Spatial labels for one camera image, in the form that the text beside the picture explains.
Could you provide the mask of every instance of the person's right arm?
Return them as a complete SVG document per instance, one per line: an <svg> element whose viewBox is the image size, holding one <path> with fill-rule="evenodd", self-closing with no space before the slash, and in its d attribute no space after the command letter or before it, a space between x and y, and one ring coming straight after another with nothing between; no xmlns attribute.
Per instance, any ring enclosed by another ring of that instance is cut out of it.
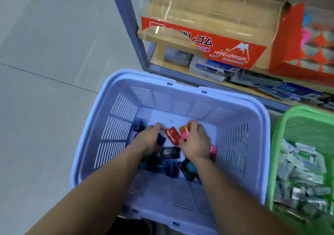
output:
<svg viewBox="0 0 334 235"><path fill-rule="evenodd" d="M187 141L180 141L184 155L194 164L216 217L220 234L296 234L262 206L210 160L210 138L197 121L189 121Z"/></svg>

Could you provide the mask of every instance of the blue plastic basket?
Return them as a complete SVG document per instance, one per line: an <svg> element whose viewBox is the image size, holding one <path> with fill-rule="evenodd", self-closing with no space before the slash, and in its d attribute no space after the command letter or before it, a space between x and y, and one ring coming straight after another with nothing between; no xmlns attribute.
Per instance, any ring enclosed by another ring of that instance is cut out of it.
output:
<svg viewBox="0 0 334 235"><path fill-rule="evenodd" d="M74 158L75 187L133 139L133 124L179 128L197 119L217 147L216 164L264 204L270 156L270 121L256 99L177 84L146 72L122 70L104 83L88 116ZM164 146L172 146L167 139ZM187 234L216 234L202 185L139 170L121 213L147 218Z"/></svg>

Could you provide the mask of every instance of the mount fuji illustration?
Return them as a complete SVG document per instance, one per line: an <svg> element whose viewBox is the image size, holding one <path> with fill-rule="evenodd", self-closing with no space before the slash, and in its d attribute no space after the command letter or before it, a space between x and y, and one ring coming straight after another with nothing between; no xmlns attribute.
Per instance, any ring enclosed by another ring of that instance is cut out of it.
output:
<svg viewBox="0 0 334 235"><path fill-rule="evenodd" d="M231 52L232 50L234 49L239 49L239 52L242 52L242 55L241 56L244 56L244 53L245 53L245 50L247 51L247 58L248 58L248 61L249 61L249 54L248 54L248 45L249 44L244 44L244 43L240 43L238 46L232 48L229 52Z"/></svg>

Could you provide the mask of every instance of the person's left arm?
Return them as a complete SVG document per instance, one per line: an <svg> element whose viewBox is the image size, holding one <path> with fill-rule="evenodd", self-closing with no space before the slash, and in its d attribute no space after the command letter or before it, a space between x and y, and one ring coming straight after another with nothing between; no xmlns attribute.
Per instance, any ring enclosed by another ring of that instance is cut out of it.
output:
<svg viewBox="0 0 334 235"><path fill-rule="evenodd" d="M46 213L26 234L105 235L126 200L127 191L144 154L160 151L161 123L148 126L99 170L82 181Z"/></svg>

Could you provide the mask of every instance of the basket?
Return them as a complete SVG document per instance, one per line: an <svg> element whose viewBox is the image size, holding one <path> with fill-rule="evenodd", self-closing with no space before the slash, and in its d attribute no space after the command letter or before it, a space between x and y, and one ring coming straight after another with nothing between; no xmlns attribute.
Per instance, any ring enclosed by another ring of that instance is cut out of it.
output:
<svg viewBox="0 0 334 235"><path fill-rule="evenodd" d="M216 164L264 204L270 156L265 107L249 96L135 70L114 73L98 94L73 161L72 187L130 144L134 123L178 128L189 119L203 124L217 147ZM167 139L164 146L172 144ZM186 181L182 173L170 178L139 170L120 215L151 219L187 234L217 233L203 186Z"/></svg>
<svg viewBox="0 0 334 235"><path fill-rule="evenodd" d="M302 234L334 234L334 229L329 226L326 227L323 223L317 221L311 220L311 223L299 222L281 212L275 211L273 208L281 139L283 138L291 142L299 142L316 147L317 151L324 155L325 158L327 174L324 177L324 182L326 186L333 188L333 136L334 116L308 106L295 106L286 111L278 120L273 133L266 205L270 210L274 210L286 223L295 227L295 229Z"/></svg>

